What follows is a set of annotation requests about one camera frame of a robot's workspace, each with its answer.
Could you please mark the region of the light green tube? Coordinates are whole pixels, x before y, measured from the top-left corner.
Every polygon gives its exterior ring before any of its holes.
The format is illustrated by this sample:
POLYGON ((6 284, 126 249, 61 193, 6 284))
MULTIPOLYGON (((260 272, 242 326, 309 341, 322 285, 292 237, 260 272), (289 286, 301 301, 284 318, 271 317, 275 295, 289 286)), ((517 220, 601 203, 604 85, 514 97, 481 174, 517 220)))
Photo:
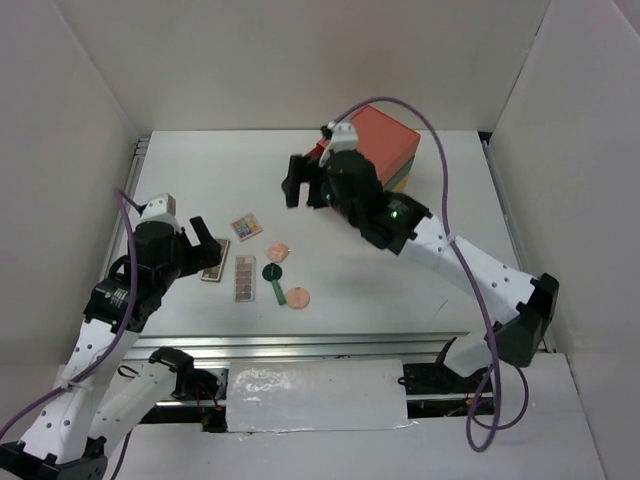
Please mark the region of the light green tube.
POLYGON ((285 294, 284 294, 284 292, 283 292, 283 290, 281 288, 281 285, 280 285, 279 281, 278 280, 273 280, 271 282, 271 284, 272 284, 276 299, 278 301, 278 304, 279 305, 285 305, 287 303, 287 300, 286 300, 286 296, 285 296, 285 294))

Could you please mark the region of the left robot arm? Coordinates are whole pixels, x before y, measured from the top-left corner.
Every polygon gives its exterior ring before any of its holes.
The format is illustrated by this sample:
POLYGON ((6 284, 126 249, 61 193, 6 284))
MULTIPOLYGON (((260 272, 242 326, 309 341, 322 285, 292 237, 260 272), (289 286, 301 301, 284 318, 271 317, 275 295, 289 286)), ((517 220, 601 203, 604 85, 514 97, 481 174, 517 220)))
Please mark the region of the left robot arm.
POLYGON ((1 446, 1 468, 20 479, 101 479, 113 450, 161 399, 213 398, 217 377, 191 355, 163 346, 111 400, 118 367, 175 280, 216 266, 221 246, 201 217, 192 245, 171 217, 127 228, 128 252, 98 283, 84 310, 74 351, 54 389, 26 407, 39 415, 23 436, 1 446))

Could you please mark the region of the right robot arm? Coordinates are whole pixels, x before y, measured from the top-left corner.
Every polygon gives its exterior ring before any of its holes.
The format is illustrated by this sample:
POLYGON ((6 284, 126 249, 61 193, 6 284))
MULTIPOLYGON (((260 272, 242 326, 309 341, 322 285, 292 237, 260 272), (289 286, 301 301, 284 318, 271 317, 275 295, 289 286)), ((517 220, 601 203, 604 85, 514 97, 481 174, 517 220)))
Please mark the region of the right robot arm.
POLYGON ((512 269, 460 236, 426 206, 383 188, 374 165, 356 150, 293 155, 281 188, 295 208, 300 188, 309 187, 307 204, 330 207, 361 237, 380 250, 413 259, 440 274, 475 299, 484 329, 449 341, 435 368, 437 384, 457 391, 478 370, 498 362, 528 367, 553 319, 558 280, 512 269))

